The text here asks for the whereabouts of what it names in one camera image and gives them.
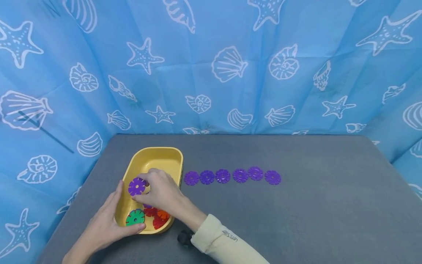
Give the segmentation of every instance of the cream sleeve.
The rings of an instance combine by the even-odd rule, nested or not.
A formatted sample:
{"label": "cream sleeve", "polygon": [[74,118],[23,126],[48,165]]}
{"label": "cream sleeve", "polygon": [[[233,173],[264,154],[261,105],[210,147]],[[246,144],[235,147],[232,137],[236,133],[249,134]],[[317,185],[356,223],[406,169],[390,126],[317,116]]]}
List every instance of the cream sleeve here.
{"label": "cream sleeve", "polygon": [[269,264],[253,247],[208,215],[191,243],[220,264]]}

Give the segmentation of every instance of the yellow tray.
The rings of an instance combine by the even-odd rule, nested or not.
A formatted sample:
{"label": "yellow tray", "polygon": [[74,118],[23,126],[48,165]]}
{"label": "yellow tray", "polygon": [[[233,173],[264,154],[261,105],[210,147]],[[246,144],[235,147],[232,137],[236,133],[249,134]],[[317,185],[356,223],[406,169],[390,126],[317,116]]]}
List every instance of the yellow tray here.
{"label": "yellow tray", "polygon": [[[129,183],[136,178],[139,173],[147,173],[149,169],[156,168],[167,172],[180,187],[182,174],[183,155],[180,150],[174,147],[147,147],[139,150],[131,159],[126,173],[123,177],[122,196],[117,205],[114,215],[119,226],[126,226],[126,218],[133,210],[144,210],[143,204],[132,200],[128,192]],[[148,193],[150,187],[146,187],[143,193]],[[153,225],[154,217],[145,215],[146,228],[139,234],[158,234],[166,231],[173,224],[174,217],[170,216],[167,222],[160,228],[155,229]]]}

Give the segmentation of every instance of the fabric backdrop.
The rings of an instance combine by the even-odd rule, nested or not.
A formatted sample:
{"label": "fabric backdrop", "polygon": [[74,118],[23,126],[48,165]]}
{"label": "fabric backdrop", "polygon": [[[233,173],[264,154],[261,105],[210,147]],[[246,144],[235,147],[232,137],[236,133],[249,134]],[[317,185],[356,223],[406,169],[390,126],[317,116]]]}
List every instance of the fabric backdrop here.
{"label": "fabric backdrop", "polygon": [[417,0],[3,0],[0,263],[35,261],[116,133],[361,134],[422,199],[421,14]]}

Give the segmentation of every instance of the gray table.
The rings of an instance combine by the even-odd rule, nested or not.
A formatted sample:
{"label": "gray table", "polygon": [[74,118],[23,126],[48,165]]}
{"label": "gray table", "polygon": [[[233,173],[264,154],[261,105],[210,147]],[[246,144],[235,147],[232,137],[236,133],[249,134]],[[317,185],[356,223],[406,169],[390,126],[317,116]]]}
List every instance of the gray table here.
{"label": "gray table", "polygon": [[[370,140],[360,136],[117,135],[111,139],[38,263],[58,264],[115,189],[131,157],[151,146],[184,155],[184,172],[259,166],[280,185],[198,183],[183,193],[270,263],[421,263],[422,203]],[[165,233],[125,238],[92,263],[214,263]]]}

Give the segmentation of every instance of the purple gear-shaped disc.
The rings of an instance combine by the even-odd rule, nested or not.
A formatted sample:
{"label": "purple gear-shaped disc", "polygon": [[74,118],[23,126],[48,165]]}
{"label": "purple gear-shaped disc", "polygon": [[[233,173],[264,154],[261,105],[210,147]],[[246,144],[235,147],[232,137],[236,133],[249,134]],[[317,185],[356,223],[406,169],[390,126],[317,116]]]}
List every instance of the purple gear-shaped disc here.
{"label": "purple gear-shaped disc", "polygon": [[265,180],[271,185],[278,185],[281,183],[281,176],[276,171],[267,171],[265,173]]}
{"label": "purple gear-shaped disc", "polygon": [[233,179],[238,183],[244,183],[248,180],[248,173],[244,169],[237,169],[233,172]]}
{"label": "purple gear-shaped disc", "polygon": [[250,167],[248,170],[248,175],[251,180],[260,181],[263,177],[263,171],[260,167]]}
{"label": "purple gear-shaped disc", "polygon": [[199,175],[196,171],[190,171],[185,174],[184,182],[187,185],[194,186],[199,182]]}
{"label": "purple gear-shaped disc", "polygon": [[230,181],[230,172],[226,169],[219,169],[215,173],[215,179],[219,183],[228,183]]}
{"label": "purple gear-shaped disc", "polygon": [[214,173],[212,171],[203,171],[199,180],[205,185],[211,184],[214,182]]}

